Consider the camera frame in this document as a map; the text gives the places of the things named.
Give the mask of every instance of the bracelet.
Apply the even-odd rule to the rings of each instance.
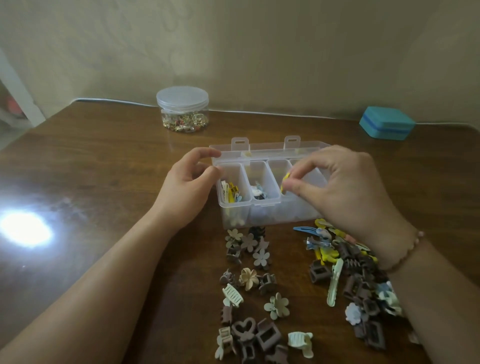
[[[401,257],[398,262],[393,264],[390,268],[384,269],[384,271],[386,273],[393,273],[398,268],[400,268],[403,262],[405,262],[408,259],[408,257],[412,254],[413,250],[419,245],[420,239],[423,238],[424,236],[425,236],[425,233],[423,231],[419,231],[417,233],[417,238],[413,242],[412,246],[408,248],[407,253],[403,257]]]

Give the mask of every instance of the table surface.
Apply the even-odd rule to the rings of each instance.
[[[406,141],[370,138],[355,121],[212,112],[204,131],[165,129],[156,108],[76,102],[0,152],[0,213],[38,214],[53,230],[35,248],[0,236],[0,346],[65,292],[151,206],[171,165],[195,146],[279,142],[287,135],[340,144],[373,155],[400,211],[435,246],[480,283],[480,135],[468,127],[418,125]],[[306,224],[313,226],[313,221]],[[293,226],[266,227],[271,273],[290,300],[277,325],[284,338],[312,332],[312,360],[289,350],[291,363],[423,363],[408,341],[405,319],[384,317],[387,350],[356,339],[339,295],[328,307],[328,284],[312,285],[314,259]],[[223,294],[218,280],[231,267],[226,231],[211,193],[201,214],[175,236],[152,281],[125,363],[213,362]],[[244,266],[252,267],[251,256]],[[231,267],[236,274],[239,267]],[[245,292],[239,318],[267,317],[268,297]],[[236,361],[228,358],[227,363]]]

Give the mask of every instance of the blue storage box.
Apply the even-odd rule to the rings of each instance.
[[[415,122],[398,109],[368,106],[360,120],[360,126],[372,138],[404,140]]]

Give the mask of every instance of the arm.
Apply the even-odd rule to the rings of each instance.
[[[331,172],[325,188],[301,178],[315,167]],[[388,197],[372,157],[332,146],[295,164],[283,188],[299,195],[335,226],[372,248],[380,267],[407,253],[417,229]],[[389,276],[402,308],[435,363],[480,358],[480,290],[423,239]]]
[[[195,148],[177,162],[150,211],[0,351],[0,363],[119,363],[169,239],[200,212],[220,178],[199,160],[220,154]]]

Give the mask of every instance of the plastic box compartment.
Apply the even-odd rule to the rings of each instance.
[[[222,151],[221,157],[212,158],[212,164],[223,169],[221,180],[238,186],[242,196],[240,202],[224,201],[221,180],[217,182],[223,227],[232,229],[320,218],[320,213],[303,199],[290,192],[281,194],[280,185],[293,164],[327,146],[329,144],[319,141],[301,142],[297,135],[289,135],[280,143],[249,144],[247,138],[233,138],[231,144],[211,146]],[[323,187],[330,177],[326,172],[314,169],[303,179]],[[256,182],[265,191],[265,200],[253,197],[250,185]]]

